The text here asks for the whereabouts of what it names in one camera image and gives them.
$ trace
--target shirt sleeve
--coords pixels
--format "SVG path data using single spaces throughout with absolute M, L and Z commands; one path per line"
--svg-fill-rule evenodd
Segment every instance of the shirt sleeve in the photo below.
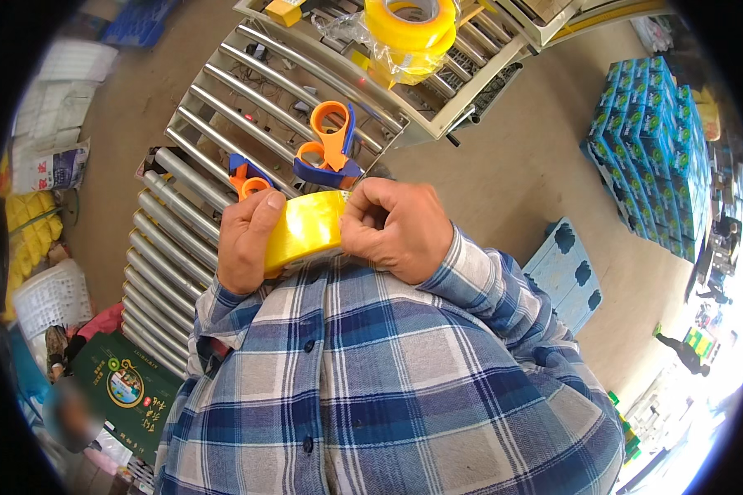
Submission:
M 506 346 L 535 385 L 555 379 L 592 401 L 618 427 L 602 385 L 556 318 L 550 298 L 527 279 L 510 255 L 480 248 L 457 226 L 444 261 L 416 288 L 476 316 Z

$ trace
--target white plastic basket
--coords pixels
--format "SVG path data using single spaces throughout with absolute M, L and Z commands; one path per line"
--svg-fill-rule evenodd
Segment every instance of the white plastic basket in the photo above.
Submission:
M 26 280 L 13 294 L 22 334 L 30 341 L 52 325 L 79 325 L 93 318 L 85 274 L 64 260 Z

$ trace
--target stack of boxes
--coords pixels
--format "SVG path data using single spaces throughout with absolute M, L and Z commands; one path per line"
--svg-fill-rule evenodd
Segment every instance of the stack of boxes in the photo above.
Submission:
M 710 215 L 711 172 L 701 119 L 663 57 L 611 64 L 581 147 L 632 232 L 690 262 Z

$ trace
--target pants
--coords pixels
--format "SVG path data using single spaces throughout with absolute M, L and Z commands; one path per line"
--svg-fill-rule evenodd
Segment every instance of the pants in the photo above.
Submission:
M 656 335 L 655 338 L 657 338 L 661 342 L 661 344 L 665 345 L 666 347 L 671 347 L 676 352 L 680 351 L 680 346 L 682 345 L 682 342 L 678 341 L 677 339 L 666 337 L 662 333 L 659 333 L 658 335 Z

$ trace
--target left hand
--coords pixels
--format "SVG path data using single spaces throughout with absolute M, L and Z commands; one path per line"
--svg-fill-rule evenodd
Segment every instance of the left hand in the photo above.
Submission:
M 256 291 L 264 281 L 265 252 L 286 198 L 265 189 L 223 210 L 218 241 L 218 282 L 238 295 Z

